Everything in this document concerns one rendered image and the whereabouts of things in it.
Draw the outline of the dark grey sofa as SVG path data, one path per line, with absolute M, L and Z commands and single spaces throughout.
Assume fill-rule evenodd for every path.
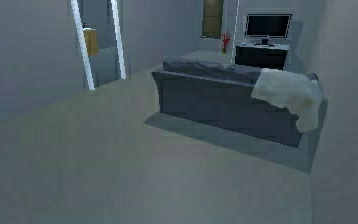
M 263 68 L 169 57 L 152 72 L 159 111 L 170 116 L 297 147 L 297 115 L 251 97 Z

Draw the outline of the white floor lamp pole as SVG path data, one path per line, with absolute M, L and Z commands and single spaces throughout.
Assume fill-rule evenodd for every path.
M 240 8 L 240 0 L 236 0 L 232 50 L 231 50 L 231 60 L 230 60 L 231 64 L 234 63 L 234 57 L 235 57 L 235 41 L 236 41 L 236 32 L 237 32 L 237 24 L 238 24 L 238 17 L 239 17 L 239 8 Z

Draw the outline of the black television stand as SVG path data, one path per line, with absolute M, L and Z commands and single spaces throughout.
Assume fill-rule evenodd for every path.
M 235 63 L 259 68 L 282 70 L 285 66 L 289 45 L 261 45 L 243 42 L 236 47 Z

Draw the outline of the olive brown room door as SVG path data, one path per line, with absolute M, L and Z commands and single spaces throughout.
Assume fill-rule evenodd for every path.
M 223 1 L 224 0 L 203 0 L 203 38 L 220 38 L 223 17 Z

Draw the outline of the yellow brown cupboard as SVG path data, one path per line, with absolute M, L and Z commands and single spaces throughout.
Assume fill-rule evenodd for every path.
M 97 41 L 97 32 L 95 29 L 85 28 L 83 30 L 86 42 L 87 53 L 89 56 L 94 56 L 99 53 L 99 46 Z

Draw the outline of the white blanket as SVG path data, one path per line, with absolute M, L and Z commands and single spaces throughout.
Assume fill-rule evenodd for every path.
M 323 92 L 317 80 L 289 71 L 263 68 L 254 85 L 251 97 L 297 115 L 299 132 L 318 127 L 319 108 Z

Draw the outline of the black television set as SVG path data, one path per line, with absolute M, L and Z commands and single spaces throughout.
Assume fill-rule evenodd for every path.
M 291 14 L 248 14 L 245 36 L 259 38 L 262 45 L 268 45 L 270 39 L 286 39 L 291 20 Z

